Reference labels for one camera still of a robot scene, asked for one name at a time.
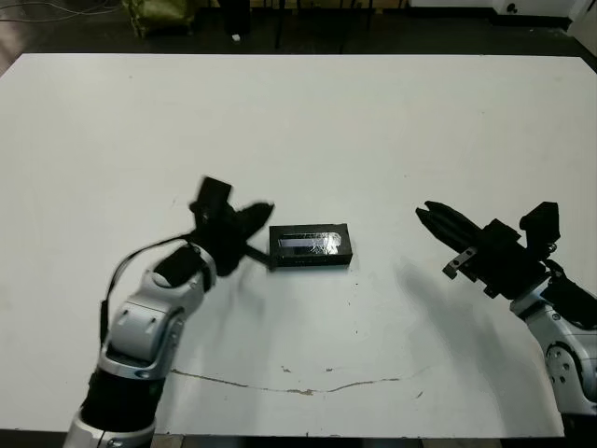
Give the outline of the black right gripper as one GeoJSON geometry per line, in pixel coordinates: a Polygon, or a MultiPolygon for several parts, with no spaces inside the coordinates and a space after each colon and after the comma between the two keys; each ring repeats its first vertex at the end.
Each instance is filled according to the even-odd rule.
{"type": "Polygon", "coordinates": [[[484,285],[494,298],[519,299],[548,279],[545,265],[519,243],[521,236],[498,219],[483,228],[444,203],[424,202],[416,216],[441,243],[464,259],[452,266],[450,278],[462,273],[484,285]]]}

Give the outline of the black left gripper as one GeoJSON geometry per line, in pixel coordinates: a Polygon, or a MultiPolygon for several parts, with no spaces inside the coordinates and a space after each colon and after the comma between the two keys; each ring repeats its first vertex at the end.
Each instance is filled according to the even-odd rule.
{"type": "Polygon", "coordinates": [[[223,208],[218,213],[200,209],[190,239],[211,255],[220,277],[233,273],[244,257],[270,268],[270,256],[250,246],[248,240],[266,225],[274,207],[259,202],[239,210],[223,208]]]}

